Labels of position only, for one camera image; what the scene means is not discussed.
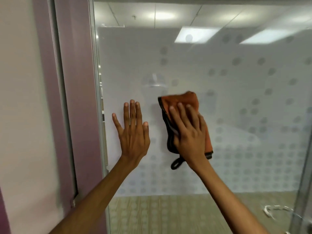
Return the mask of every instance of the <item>person's left hand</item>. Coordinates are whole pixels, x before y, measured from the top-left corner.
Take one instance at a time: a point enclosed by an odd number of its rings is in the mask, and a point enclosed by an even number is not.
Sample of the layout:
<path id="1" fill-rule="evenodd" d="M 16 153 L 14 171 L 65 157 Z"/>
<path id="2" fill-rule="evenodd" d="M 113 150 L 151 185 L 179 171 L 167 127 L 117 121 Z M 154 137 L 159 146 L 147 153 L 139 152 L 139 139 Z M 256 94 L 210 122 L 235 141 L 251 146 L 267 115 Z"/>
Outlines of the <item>person's left hand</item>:
<path id="1" fill-rule="evenodd" d="M 133 99 L 130 100 L 130 116 L 129 104 L 124 103 L 124 129 L 115 113 L 112 117 L 120 140 L 121 158 L 126 159 L 129 165 L 134 166 L 134 169 L 149 149 L 149 124 L 148 122 L 142 123 L 140 103 L 135 103 Z"/>

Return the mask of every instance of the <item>frosted glass film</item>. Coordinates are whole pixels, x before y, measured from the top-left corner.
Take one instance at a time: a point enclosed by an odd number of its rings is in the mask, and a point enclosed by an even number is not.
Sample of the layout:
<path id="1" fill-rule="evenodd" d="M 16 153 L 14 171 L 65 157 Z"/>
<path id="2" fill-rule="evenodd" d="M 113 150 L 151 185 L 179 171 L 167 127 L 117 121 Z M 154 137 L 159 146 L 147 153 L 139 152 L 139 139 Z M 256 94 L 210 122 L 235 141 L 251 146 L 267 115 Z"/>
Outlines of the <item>frosted glass film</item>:
<path id="1" fill-rule="evenodd" d="M 268 45 L 239 44 L 254 29 L 223 28 L 206 44 L 174 43 L 180 28 L 97 30 L 109 168 L 120 156 L 111 114 L 141 103 L 148 154 L 116 196 L 207 193 L 166 148 L 157 97 L 194 91 L 213 145 L 211 163 L 234 192 L 298 189 L 312 124 L 312 31 Z"/>

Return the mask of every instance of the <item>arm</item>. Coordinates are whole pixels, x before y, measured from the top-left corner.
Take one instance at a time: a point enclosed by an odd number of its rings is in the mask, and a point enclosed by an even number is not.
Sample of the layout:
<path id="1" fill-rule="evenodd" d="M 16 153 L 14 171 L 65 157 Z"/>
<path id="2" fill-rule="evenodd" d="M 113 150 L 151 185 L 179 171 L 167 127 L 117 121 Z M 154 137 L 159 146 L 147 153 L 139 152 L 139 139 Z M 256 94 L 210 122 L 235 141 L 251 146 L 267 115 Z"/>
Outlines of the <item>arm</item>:
<path id="1" fill-rule="evenodd" d="M 142 124 L 140 104 L 130 101 L 124 104 L 124 129 L 116 114 L 112 115 L 117 128 L 122 154 L 108 175 L 64 218 L 50 234 L 89 233 L 105 211 L 110 200 L 129 173 L 134 170 L 149 148 L 148 123 Z"/>
<path id="2" fill-rule="evenodd" d="M 178 108 L 180 116 L 174 107 L 169 108 L 181 134 L 180 138 L 175 136 L 174 144 L 190 168 L 205 184 L 232 232 L 235 234 L 268 234 L 256 217 L 223 183 L 205 158 L 206 123 L 204 118 L 187 105 L 191 123 L 184 106 L 179 103 Z"/>

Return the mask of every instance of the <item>orange microfiber cloth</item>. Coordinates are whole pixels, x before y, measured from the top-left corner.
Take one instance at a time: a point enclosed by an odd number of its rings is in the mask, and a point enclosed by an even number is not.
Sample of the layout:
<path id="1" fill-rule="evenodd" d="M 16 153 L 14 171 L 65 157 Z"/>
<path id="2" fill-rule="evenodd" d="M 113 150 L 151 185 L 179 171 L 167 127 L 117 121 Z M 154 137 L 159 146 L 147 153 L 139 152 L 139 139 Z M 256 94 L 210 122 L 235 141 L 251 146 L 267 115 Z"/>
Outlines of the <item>orange microfiber cloth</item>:
<path id="1" fill-rule="evenodd" d="M 172 122 L 171 115 L 169 113 L 169 106 L 174 106 L 177 112 L 179 111 L 177 108 L 178 102 L 181 102 L 184 106 L 187 104 L 191 105 L 197 112 L 199 108 L 199 102 L 197 96 L 194 92 L 187 91 L 185 94 L 175 94 L 175 95 L 167 95 L 158 97 L 158 103 L 162 109 L 163 120 L 166 124 L 167 132 L 168 132 L 168 140 L 167 140 L 167 148 L 172 153 L 179 153 L 177 148 L 174 145 L 174 135 L 180 135 L 179 130 L 175 123 Z M 207 159 L 212 158 L 213 147 L 211 145 L 208 128 L 206 127 L 206 144 L 205 144 L 205 156 Z M 177 169 L 183 162 L 184 158 L 180 155 L 178 159 L 176 159 L 171 164 L 171 169 Z"/>

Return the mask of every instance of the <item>glass panel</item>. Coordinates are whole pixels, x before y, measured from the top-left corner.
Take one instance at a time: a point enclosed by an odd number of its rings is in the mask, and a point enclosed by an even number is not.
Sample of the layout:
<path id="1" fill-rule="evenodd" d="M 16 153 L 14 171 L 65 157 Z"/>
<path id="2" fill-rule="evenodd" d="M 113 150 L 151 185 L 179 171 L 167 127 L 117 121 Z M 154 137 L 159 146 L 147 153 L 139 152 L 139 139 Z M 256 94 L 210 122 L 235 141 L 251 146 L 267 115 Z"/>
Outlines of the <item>glass panel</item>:
<path id="1" fill-rule="evenodd" d="M 197 94 L 211 164 L 271 233 L 288 230 L 312 124 L 312 6 L 196 0 L 94 2 L 108 169 L 110 118 L 139 101 L 151 145 L 110 203 L 111 233 L 231 233 L 197 175 L 167 149 L 157 98 Z"/>

